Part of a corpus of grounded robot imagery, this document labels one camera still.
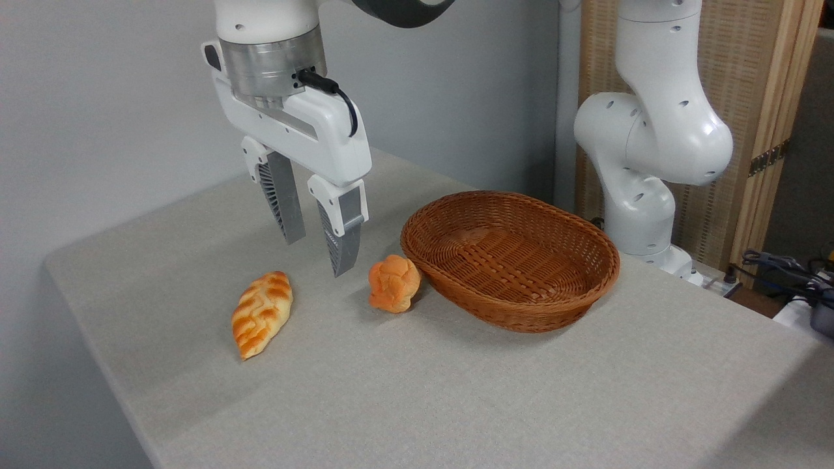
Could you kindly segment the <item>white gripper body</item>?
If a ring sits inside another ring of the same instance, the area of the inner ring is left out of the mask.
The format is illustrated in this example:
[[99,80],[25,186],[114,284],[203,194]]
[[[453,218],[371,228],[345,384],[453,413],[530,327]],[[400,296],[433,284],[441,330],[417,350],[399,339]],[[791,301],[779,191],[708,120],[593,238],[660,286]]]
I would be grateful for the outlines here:
[[357,107],[354,134],[351,111],[342,97],[318,89],[307,87],[280,98],[277,109],[256,107],[233,92],[220,42],[204,42],[202,54],[224,115],[233,128],[339,187],[370,172],[371,152]]

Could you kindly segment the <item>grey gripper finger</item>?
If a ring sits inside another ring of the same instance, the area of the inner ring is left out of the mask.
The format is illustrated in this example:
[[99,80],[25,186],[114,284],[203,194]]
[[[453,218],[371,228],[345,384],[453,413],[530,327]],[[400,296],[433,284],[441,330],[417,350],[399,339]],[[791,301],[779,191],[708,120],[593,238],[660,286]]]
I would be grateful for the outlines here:
[[369,219],[366,185],[358,179],[342,188],[313,175],[308,188],[316,199],[330,263],[338,278],[351,270],[358,258],[362,225]]
[[250,136],[242,139],[241,151],[250,178],[262,189],[286,243],[304,238],[303,212],[290,159]]

